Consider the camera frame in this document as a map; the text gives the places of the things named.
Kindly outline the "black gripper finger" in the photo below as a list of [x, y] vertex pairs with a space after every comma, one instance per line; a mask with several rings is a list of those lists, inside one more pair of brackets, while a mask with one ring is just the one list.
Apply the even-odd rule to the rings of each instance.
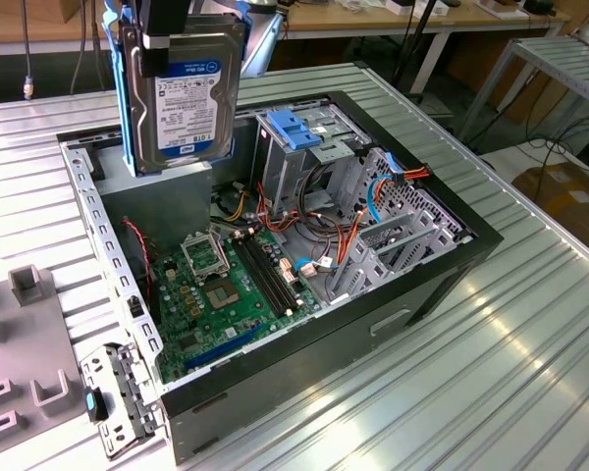
[[169, 47], [169, 35], [140, 34], [139, 70], [143, 78], [157, 77], [167, 71]]

